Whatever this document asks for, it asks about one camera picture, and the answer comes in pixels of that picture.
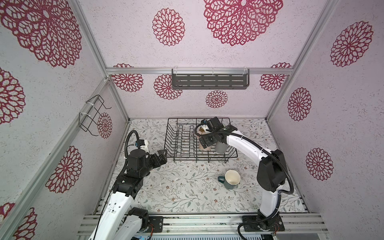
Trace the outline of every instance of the red flower pattern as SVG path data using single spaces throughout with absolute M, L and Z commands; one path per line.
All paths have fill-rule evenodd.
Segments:
M 283 0 L 204 0 L 207 28 L 221 43 L 244 45 L 265 33 Z
M 25 95 L 19 81 L 0 68 L 0 124 L 18 118 L 25 106 Z
M 320 148 L 312 149 L 306 159 L 309 173 L 317 180 L 327 180 L 333 173 L 331 156 Z
M 0 224 L 8 215 L 9 211 L 13 208 L 14 205 L 15 203 L 7 202 L 6 204 L 0 207 Z
M 163 8 L 157 12 L 152 21 L 152 29 L 156 38 L 166 46 L 178 44 L 185 33 L 180 14 L 169 8 Z
M 290 68 L 289 63 L 278 63 L 272 65 L 271 68 Z M 287 75 L 285 74 L 263 74 L 260 78 L 260 86 L 268 91 L 279 89 Z
M 70 146 L 45 186 L 50 192 L 64 193 L 68 191 L 79 179 L 83 167 L 82 161 L 79 150 Z
M 35 229 L 37 227 L 37 214 L 35 208 L 31 207 L 28 211 L 28 215 L 24 217 L 21 225 L 17 228 L 13 235 L 14 240 L 31 240 L 35 235 Z
M 115 68 L 133 68 L 129 64 L 119 63 L 114 66 Z M 113 82 L 119 88 L 127 92 L 136 92 L 143 86 L 143 78 L 141 74 L 117 74 L 111 75 Z
M 360 21 L 344 29 L 331 48 L 331 61 L 338 67 L 348 66 L 361 58 L 372 41 L 372 26 Z
M 38 60 L 66 68 L 80 57 L 81 33 L 67 1 L 1 0 L 0 17 Z
M 295 121 L 303 120 L 310 112 L 311 103 L 311 95 L 307 89 L 298 88 L 294 90 L 288 101 L 289 116 Z
M 153 87 L 157 95 L 168 100 L 178 98 L 183 92 L 183 90 L 172 88 L 172 76 L 169 74 L 158 76 L 153 83 Z
M 224 91 L 214 90 L 205 98 L 205 102 L 211 108 L 219 108 L 227 103 L 228 96 Z
M 97 130 L 102 138 L 108 138 L 112 133 L 112 120 L 108 113 L 100 114 L 97 121 Z

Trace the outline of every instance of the mug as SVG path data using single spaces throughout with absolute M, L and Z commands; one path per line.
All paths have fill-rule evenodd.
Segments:
M 218 176 L 217 180 L 224 183 L 226 189 L 234 189 L 240 183 L 240 174 L 235 170 L 228 170 L 225 176 Z

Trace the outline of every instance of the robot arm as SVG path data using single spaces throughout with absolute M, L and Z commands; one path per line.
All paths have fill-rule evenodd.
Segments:
M 259 209 L 260 219 L 273 218 L 273 215 L 277 213 L 276 208 L 280 205 L 281 196 L 279 195 L 281 192 L 293 193 L 293 184 L 291 184 L 290 178 L 288 180 L 290 191 L 282 190 L 285 179 L 288 176 L 283 153 L 280 150 L 271 151 L 270 149 L 262 148 L 243 136 L 234 126 L 224 126 L 217 117 L 208 121 L 203 120 L 196 129 L 199 126 L 210 132 L 205 135 L 197 134 L 200 136 L 199 141 L 204 148 L 220 141 L 240 150 L 259 166 L 257 181 L 263 188 L 262 203 Z M 264 225 L 265 229 L 269 229 L 268 227 L 269 224 Z
M 128 155 L 127 143 L 132 133 L 135 133 L 137 138 L 137 149 Z M 106 209 L 88 240 L 131 240 L 138 231 L 144 231 L 148 227 L 148 211 L 134 207 L 128 212 L 123 225 L 116 232 L 121 219 L 142 187 L 143 178 L 148 176 L 152 169 L 167 163 L 167 151 L 159 150 L 157 154 L 149 154 L 148 142 L 139 139 L 135 130 L 128 134 L 125 142 L 124 167 L 112 187 L 113 193 L 108 205 L 104 205 Z
M 233 133 L 243 135 L 238 130 L 233 131 Z M 258 165 L 260 164 L 260 161 L 268 157 L 267 154 L 263 153 L 261 150 L 259 150 L 254 145 L 252 145 L 250 142 L 240 137 L 236 137 L 233 135 L 227 136 L 227 144 L 240 150 L 242 153 L 244 153 L 247 157 L 249 157 L 252 161 L 254 161 Z M 263 188 L 262 204 L 260 206 L 260 212 L 264 216 L 269 216 L 275 210 L 275 207 L 278 201 L 278 190 L 282 189 L 282 187 L 283 187 L 282 185 L 279 185 L 274 192 Z

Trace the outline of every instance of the dish rack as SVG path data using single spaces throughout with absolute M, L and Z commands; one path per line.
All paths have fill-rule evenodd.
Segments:
M 169 118 L 167 123 L 164 149 L 168 158 L 174 161 L 224 161 L 237 157 L 236 148 L 229 146 L 224 154 L 215 151 L 215 145 L 210 151 L 199 149 L 199 141 L 194 133 L 195 127 L 201 120 L 210 118 Z M 225 126 L 230 124 L 229 118 L 219 118 Z

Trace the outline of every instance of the floral tablecloth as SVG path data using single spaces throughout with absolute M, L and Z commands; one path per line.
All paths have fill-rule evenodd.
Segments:
M 261 146 L 276 149 L 275 141 L 262 119 L 231 119 L 245 136 Z M 164 148 L 167 119 L 134 119 L 129 130 L 136 130 L 141 139 L 149 141 L 150 151 Z M 124 150 L 113 172 L 109 189 L 124 165 Z M 217 181 L 227 170 L 236 170 L 241 176 L 237 188 L 227 190 Z M 144 178 L 144 185 L 132 207 L 149 212 L 255 212 L 261 204 L 262 188 L 256 180 L 258 165 L 238 151 L 238 158 L 227 163 L 211 161 L 173 161 L 153 169 Z M 306 212 L 298 193 L 283 194 L 280 212 Z

